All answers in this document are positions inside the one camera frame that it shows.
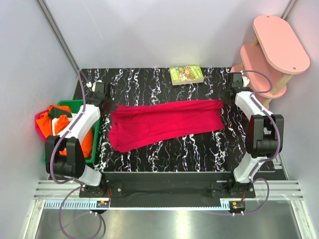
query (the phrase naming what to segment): green book cover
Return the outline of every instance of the green book cover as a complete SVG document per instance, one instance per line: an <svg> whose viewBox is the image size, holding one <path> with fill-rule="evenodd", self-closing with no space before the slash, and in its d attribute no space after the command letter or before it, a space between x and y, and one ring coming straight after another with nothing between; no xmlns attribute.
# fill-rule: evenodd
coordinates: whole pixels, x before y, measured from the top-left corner
<svg viewBox="0 0 319 239"><path fill-rule="evenodd" d="M171 67L169 72L173 85L204 82L204 76L199 65Z"/></svg>

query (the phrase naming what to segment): metal floor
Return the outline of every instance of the metal floor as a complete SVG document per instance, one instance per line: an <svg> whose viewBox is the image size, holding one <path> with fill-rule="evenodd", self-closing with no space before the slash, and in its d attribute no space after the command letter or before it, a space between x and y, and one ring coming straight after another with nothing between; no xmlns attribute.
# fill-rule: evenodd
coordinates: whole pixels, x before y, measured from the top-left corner
<svg viewBox="0 0 319 239"><path fill-rule="evenodd" d="M247 202L247 211L259 204ZM84 211L62 211L63 225ZM102 216L106 223L97 239L301 239L292 206L287 201L269 201L250 216L220 216L225 212L204 211L112 211ZM85 215L66 228L74 238L92 236L99 222ZM37 239L64 239L59 230L58 210L44 210Z"/></svg>

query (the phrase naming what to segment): orange garment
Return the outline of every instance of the orange garment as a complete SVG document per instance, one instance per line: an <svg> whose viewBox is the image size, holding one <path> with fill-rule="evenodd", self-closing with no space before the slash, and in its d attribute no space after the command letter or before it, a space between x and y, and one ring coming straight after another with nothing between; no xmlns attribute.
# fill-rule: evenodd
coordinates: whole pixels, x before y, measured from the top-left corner
<svg viewBox="0 0 319 239"><path fill-rule="evenodd" d="M53 107L59 108L61 110L64 111L68 111L68 112L72 112L70 107L68 106L49 106L48 110L51 111L51 109ZM43 114L41 114L39 119L35 120L36 123L38 124L43 136L45 138L47 138L50 135L53 135L52 132L52 120L50 119L48 112L45 112ZM64 130L68 124L70 123L67 115L62 115L60 116L60 118L58 119L58 122L56 123L55 126L55 134L57 135L59 132L61 132L62 130ZM82 144L82 151L83 151L83 155L85 158L91 157L92 156L92 149L93 149L93 133L92 133L92 129L90 129L88 131L88 133L86 134L86 136L84 137ZM60 154L66 155L66 150L64 151L60 151Z"/></svg>
<svg viewBox="0 0 319 239"><path fill-rule="evenodd" d="M57 135L62 130L64 130L69 125L69 123L70 123L70 121L66 115L60 116L58 119L58 122L56 123L56 126L55 126L55 134ZM81 144L81 148L82 148L83 155L85 158L91 157L92 148L93 148L92 129L90 129L89 132L84 137L82 144ZM60 151L60 154L66 155L66 149L63 151Z"/></svg>

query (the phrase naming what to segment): red cloth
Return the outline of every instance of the red cloth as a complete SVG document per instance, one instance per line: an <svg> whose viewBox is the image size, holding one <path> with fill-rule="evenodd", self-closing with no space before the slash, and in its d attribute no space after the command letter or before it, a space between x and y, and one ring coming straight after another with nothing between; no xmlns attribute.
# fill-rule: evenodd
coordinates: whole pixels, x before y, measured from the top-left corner
<svg viewBox="0 0 319 239"><path fill-rule="evenodd" d="M188 134L224 128L220 100L183 101L156 106L117 105L111 113L112 148L128 152L148 144Z"/></svg>

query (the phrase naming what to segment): green plastic bin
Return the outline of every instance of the green plastic bin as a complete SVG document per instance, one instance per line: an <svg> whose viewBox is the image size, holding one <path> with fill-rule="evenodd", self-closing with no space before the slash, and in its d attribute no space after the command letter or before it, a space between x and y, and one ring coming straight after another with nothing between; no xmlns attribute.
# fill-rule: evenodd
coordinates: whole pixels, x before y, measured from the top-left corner
<svg viewBox="0 0 319 239"><path fill-rule="evenodd" d="M83 100L72 100L72 101L60 101L58 103L59 106L68 106L70 107L72 113L78 113L80 110L81 105L83 104ZM95 161L95 154L96 148L98 143L98 135L99 135L99 128L100 128L100 119L96 121L92 126L92 133L93 133L93 148L92 148L92 156L90 158L86 158L86 163L94 163Z"/></svg>

